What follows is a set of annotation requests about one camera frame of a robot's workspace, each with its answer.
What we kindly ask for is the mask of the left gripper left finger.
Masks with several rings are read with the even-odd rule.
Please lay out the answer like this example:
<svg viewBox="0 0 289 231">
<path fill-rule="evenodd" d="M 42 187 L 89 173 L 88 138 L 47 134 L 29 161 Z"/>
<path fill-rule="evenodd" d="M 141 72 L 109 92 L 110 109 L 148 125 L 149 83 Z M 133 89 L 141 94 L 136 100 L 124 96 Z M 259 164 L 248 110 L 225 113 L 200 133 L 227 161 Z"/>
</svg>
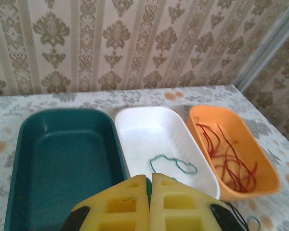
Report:
<svg viewBox="0 0 289 231">
<path fill-rule="evenodd" d="M 150 230 L 147 178 L 137 175 L 75 205 L 62 231 Z"/>
</svg>

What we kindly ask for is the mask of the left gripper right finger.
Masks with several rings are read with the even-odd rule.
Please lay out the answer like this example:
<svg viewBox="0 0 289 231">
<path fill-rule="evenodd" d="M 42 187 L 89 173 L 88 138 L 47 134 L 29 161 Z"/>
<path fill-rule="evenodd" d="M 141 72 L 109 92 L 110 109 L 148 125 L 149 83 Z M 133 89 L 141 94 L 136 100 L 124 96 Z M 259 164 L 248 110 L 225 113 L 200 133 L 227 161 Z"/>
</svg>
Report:
<svg viewBox="0 0 289 231">
<path fill-rule="evenodd" d="M 244 230 L 226 203 L 161 173 L 151 182 L 151 231 Z"/>
</svg>

